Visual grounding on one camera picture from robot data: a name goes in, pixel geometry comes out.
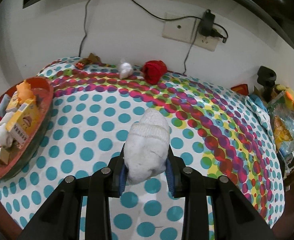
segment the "orange toy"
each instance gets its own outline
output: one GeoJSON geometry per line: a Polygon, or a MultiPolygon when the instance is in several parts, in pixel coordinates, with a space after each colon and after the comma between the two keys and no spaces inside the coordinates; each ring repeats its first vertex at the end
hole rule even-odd
{"type": "Polygon", "coordinates": [[[20,83],[16,86],[18,100],[20,104],[23,104],[28,98],[35,100],[36,97],[34,93],[31,91],[30,84],[24,80],[24,82],[20,83]]]}

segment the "polka dot bedsheet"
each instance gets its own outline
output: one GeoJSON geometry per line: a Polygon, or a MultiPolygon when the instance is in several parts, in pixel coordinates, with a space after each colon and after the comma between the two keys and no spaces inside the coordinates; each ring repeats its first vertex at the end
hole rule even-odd
{"type": "MultiPolygon", "coordinates": [[[[152,86],[140,67],[120,80],[115,65],[80,71],[73,65],[78,60],[62,58],[40,72],[55,88],[47,133],[21,172],[0,181],[0,201],[18,225],[26,226],[66,176],[89,176],[119,155],[130,126],[148,107],[167,118],[173,153],[186,165],[204,176],[227,175],[270,226],[281,216],[284,189],[274,144],[242,95],[170,72],[152,86]]],[[[171,196],[164,174],[126,186],[109,202],[113,240],[181,239],[184,199],[171,196]]],[[[214,239],[210,198],[207,206],[214,239]]]]}

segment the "electrical outlet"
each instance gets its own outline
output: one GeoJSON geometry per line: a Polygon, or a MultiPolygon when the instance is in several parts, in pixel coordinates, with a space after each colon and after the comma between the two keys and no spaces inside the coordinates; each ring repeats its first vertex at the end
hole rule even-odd
{"type": "MultiPolygon", "coordinates": [[[[181,16],[166,13],[166,19],[179,18],[181,16]]],[[[182,41],[186,43],[191,43],[193,41],[196,28],[199,24],[199,20],[194,18],[185,18],[177,21],[166,21],[164,23],[164,29],[162,32],[162,37],[166,39],[172,39],[176,41],[182,41]]],[[[204,37],[197,33],[195,44],[198,47],[204,49],[215,51],[219,38],[204,37]]]]}

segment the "white wall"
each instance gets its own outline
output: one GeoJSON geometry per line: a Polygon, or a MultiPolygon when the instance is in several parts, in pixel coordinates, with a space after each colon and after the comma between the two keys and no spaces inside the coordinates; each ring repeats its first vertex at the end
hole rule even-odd
{"type": "MultiPolygon", "coordinates": [[[[35,75],[43,66],[78,54],[84,35],[87,0],[42,0],[22,9],[23,0],[3,0],[0,5],[0,87],[35,75]]],[[[277,73],[277,82],[294,89],[294,50],[270,27],[232,0],[137,0],[161,17],[201,16],[207,8],[229,33],[215,52],[194,47],[187,74],[225,87],[255,83],[265,65],[277,73]]],[[[188,44],[161,37],[163,23],[130,0],[93,0],[88,7],[88,38],[82,56],[98,54],[103,62],[124,57],[133,64],[161,59],[170,70],[182,72],[188,44]]]]}

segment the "white sock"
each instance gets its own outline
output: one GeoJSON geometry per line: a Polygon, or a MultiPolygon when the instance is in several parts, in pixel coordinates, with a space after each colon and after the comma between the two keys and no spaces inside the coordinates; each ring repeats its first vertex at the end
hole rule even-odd
{"type": "Polygon", "coordinates": [[[169,147],[169,125],[163,115],[148,108],[130,128],[124,148],[128,181],[138,184],[163,173],[169,147]]]}

